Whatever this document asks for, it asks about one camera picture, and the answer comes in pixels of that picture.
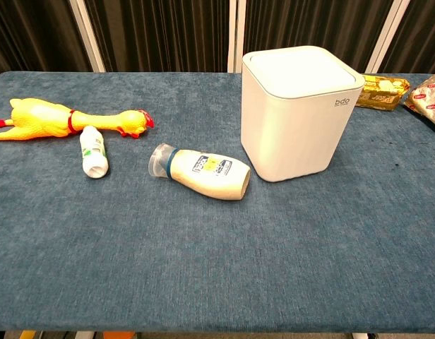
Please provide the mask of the white plastic trash bin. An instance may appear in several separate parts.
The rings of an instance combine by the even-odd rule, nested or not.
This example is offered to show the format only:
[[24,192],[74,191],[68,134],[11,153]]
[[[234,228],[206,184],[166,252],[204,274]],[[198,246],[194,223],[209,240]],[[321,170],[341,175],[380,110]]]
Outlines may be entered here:
[[280,182],[324,171],[364,83],[322,47],[245,54],[241,143],[257,175]]

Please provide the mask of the cream squeeze bottle clear cap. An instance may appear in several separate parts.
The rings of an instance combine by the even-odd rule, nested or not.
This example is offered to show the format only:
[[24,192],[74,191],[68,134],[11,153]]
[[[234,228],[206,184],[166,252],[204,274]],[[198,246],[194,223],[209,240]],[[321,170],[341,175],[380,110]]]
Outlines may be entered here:
[[251,176],[251,168],[240,160],[166,143],[154,149],[148,171],[152,177],[173,179],[200,194],[228,201],[243,199]]

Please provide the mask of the blue fabric table cover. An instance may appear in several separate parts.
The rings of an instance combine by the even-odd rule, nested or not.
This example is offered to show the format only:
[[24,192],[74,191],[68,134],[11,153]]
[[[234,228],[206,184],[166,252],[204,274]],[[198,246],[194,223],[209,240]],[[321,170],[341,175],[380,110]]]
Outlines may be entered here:
[[146,109],[140,138],[0,142],[0,330],[435,333],[435,129],[356,108],[328,168],[251,175],[240,201],[148,174],[168,143],[246,161],[231,73],[0,75],[11,98],[92,114]]

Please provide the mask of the small white green-label bottle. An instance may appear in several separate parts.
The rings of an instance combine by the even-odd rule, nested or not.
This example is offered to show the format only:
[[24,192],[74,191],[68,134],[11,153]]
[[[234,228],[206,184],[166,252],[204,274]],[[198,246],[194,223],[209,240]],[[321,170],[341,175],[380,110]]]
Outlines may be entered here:
[[80,135],[80,145],[85,174],[92,179],[105,176],[109,163],[102,134],[94,126],[86,126]]

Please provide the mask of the black pleated curtain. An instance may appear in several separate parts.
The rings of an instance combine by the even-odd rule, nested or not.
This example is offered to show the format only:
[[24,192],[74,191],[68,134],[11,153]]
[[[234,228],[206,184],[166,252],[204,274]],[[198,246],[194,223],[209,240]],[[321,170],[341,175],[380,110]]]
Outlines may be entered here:
[[84,8],[106,71],[226,72],[243,53],[314,45],[359,72],[394,0],[0,0],[0,74],[92,71],[74,16]]

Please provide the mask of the yellow rubber chicken toy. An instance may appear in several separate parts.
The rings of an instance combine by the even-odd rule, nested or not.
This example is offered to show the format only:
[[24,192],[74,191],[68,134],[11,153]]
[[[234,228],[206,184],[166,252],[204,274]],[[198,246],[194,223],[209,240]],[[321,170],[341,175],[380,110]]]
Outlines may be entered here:
[[87,126],[138,138],[146,129],[155,127],[153,118],[143,109],[130,109],[114,115],[86,114],[36,98],[13,98],[10,106],[11,117],[0,119],[0,128],[8,128],[0,132],[0,141],[63,138],[79,133]]

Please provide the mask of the gold foil snack package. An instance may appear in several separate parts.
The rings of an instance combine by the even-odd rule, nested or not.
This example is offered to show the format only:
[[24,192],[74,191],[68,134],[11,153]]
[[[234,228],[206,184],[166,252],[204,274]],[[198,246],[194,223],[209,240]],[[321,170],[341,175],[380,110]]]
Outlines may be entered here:
[[357,99],[357,107],[393,111],[403,95],[410,89],[404,78],[392,78],[363,74],[364,88]]

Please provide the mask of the red white snack package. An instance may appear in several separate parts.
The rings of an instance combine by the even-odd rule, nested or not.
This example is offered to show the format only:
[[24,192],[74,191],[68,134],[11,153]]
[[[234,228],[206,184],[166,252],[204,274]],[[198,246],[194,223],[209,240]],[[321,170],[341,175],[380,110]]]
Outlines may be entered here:
[[435,125],[435,74],[408,95],[405,106]]

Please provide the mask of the white vertical frame pole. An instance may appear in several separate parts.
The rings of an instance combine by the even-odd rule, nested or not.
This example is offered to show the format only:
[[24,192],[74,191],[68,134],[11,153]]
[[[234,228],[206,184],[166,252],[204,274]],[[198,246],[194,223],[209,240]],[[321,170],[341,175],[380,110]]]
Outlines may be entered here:
[[246,0],[229,0],[227,72],[241,73],[244,55]]

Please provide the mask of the white slanted frame pole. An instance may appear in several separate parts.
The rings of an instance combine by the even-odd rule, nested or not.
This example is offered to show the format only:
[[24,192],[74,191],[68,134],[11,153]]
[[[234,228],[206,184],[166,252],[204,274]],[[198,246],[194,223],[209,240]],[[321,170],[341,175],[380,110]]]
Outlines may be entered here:
[[106,71],[97,39],[93,30],[90,16],[86,8],[85,0],[68,0],[73,11],[76,24],[81,34],[86,53],[88,55],[92,70],[95,73]]
[[409,4],[410,0],[393,0],[365,73],[378,72]]

